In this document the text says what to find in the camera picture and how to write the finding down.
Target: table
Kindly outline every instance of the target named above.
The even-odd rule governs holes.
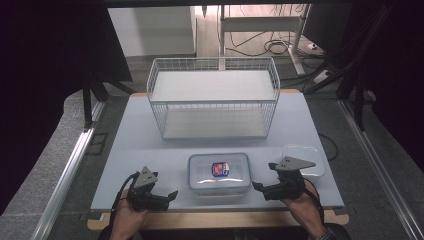
[[[131,95],[91,209],[107,213],[123,181],[147,165],[152,171],[159,172],[159,181],[153,190],[155,194],[167,195],[175,190],[179,193],[170,203],[168,212],[149,215],[146,229],[295,225],[282,203],[265,201],[262,193],[253,188],[246,196],[230,201],[202,200],[193,197],[185,177],[187,160],[192,154],[245,152],[251,159],[253,180],[264,185],[273,184],[277,175],[270,174],[267,163],[278,162],[283,146],[287,144],[313,146],[321,152],[322,163],[317,162],[316,167],[302,170],[302,174],[315,182],[322,205],[329,209],[326,221],[346,224],[347,215],[336,216],[331,210],[343,207],[344,203],[303,94],[293,91],[283,91],[280,95],[268,138],[246,140],[164,141],[147,97],[144,94]],[[103,221],[89,220],[88,227],[101,229],[107,225],[108,219],[105,214]]]

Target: gray floor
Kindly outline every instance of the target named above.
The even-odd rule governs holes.
[[[145,92],[152,58],[132,57],[127,60],[134,82],[125,84]],[[296,76],[287,57],[276,58],[276,64],[281,78]],[[310,72],[313,68],[305,66],[305,70]],[[287,80],[282,81],[282,85],[298,82],[300,80]],[[98,232],[87,229],[85,216],[128,99],[128,95],[122,91],[106,86],[112,97],[105,104],[99,121],[102,124],[96,129],[94,139],[107,136],[107,141],[102,152],[99,152],[96,144],[87,150],[49,239],[96,239],[98,236]],[[342,113],[334,94],[337,86],[338,82],[335,82],[306,98],[317,131],[334,140],[338,147],[338,156],[330,162],[330,166],[350,216],[345,227],[352,239],[409,239]],[[303,85],[290,88],[301,90]],[[51,141],[0,217],[0,239],[29,239],[33,234],[83,129],[81,92],[69,96],[64,109],[65,113]],[[421,190],[424,184],[423,173],[381,125],[371,105],[365,106],[364,125],[365,133],[417,222],[424,222],[424,191]],[[334,156],[334,146],[324,138],[321,141],[327,156]]]

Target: clear plastic lid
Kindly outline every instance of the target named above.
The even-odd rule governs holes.
[[[192,155],[188,172],[193,190],[246,188],[251,184],[249,157],[245,153]]]

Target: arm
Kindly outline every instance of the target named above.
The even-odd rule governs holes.
[[[305,185],[306,188],[318,198],[318,192],[312,183],[305,180]],[[306,193],[302,193],[300,197],[295,200],[282,199],[281,201],[286,204],[293,218],[313,239],[323,237],[327,233],[327,229],[321,222],[317,207]]]
[[[125,190],[121,195],[115,219],[113,221],[111,240],[126,240],[130,239],[138,230],[140,230],[144,220],[146,219],[147,211],[137,212],[128,203],[128,190]]]

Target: wall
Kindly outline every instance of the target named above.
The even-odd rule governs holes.
[[[194,54],[194,8],[114,8],[109,14],[126,57]]]

